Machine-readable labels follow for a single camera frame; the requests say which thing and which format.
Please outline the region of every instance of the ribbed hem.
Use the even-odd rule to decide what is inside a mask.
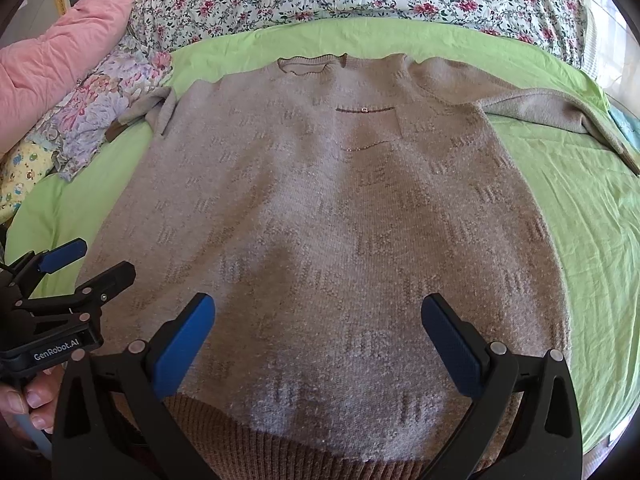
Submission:
[[[414,480],[426,462],[360,462],[251,430],[225,413],[177,395],[169,412],[223,480]]]

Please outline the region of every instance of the sweater sleeve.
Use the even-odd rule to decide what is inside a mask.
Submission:
[[[588,134],[640,175],[618,136],[572,95],[549,88],[520,89],[479,68],[441,57],[414,62],[409,72],[418,85],[451,104],[475,104],[487,114]]]
[[[244,76],[250,76],[250,73],[244,73]],[[211,95],[220,90],[224,79],[223,77],[215,83],[197,79],[185,92],[185,95],[189,94],[186,102],[195,109],[209,107]],[[168,133],[167,126],[174,112],[180,108],[180,102],[183,97],[181,96],[179,99],[175,90],[169,86],[155,88],[129,105],[129,108],[113,121],[109,130],[114,131],[115,136],[117,136],[129,125],[144,118],[151,126],[154,134],[164,136]],[[194,113],[194,109],[182,110],[182,113],[185,116],[191,116]]]

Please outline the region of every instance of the human hand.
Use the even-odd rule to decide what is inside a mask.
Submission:
[[[39,372],[33,381],[18,392],[8,384],[0,383],[0,414],[16,436],[23,440],[29,437],[18,425],[14,415],[30,413],[31,423],[38,430],[53,433],[58,394],[64,369],[61,365]]]

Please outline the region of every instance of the yellow patterned fabric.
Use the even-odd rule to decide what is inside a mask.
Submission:
[[[0,166],[0,223],[14,216],[25,195],[51,168],[51,152],[28,140],[6,154]]]

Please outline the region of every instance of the light blue fabric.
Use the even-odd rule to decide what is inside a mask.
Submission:
[[[609,115],[620,128],[620,131],[625,136],[625,139],[640,152],[640,120],[625,114],[623,111],[618,110],[615,106],[609,110]]]

